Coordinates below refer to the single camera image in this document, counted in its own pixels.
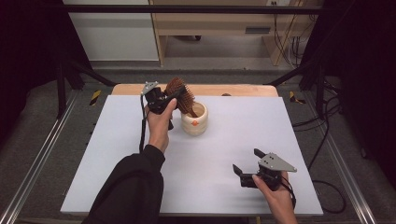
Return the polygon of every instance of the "power outlet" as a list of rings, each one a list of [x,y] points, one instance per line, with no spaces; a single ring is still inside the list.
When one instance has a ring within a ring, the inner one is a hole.
[[[290,0],[268,0],[268,7],[288,7],[290,4]]]

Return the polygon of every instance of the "black long-sleeve shirt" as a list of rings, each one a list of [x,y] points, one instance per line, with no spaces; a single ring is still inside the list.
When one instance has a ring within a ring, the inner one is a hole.
[[[123,158],[114,168],[82,222],[157,223],[163,199],[165,157],[152,145]]]

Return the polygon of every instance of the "brush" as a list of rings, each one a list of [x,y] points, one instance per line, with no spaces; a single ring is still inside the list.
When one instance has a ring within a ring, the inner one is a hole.
[[[177,94],[177,108],[183,114],[191,114],[193,118],[198,118],[195,112],[192,110],[194,104],[194,95],[189,90],[186,84],[184,84],[183,79],[180,77],[174,77],[166,85],[164,91],[165,95]]]

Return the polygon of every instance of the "white wall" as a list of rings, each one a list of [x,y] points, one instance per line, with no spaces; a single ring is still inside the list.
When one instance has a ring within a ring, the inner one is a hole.
[[[64,0],[65,4],[147,5],[148,0]],[[158,61],[146,14],[70,13],[90,61]]]

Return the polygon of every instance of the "cup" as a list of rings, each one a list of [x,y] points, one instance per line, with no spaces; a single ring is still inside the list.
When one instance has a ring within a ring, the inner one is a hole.
[[[207,128],[207,117],[208,111],[205,105],[194,102],[192,105],[192,111],[198,116],[193,118],[190,113],[181,114],[181,127],[185,133],[191,135],[199,135],[204,133]]]

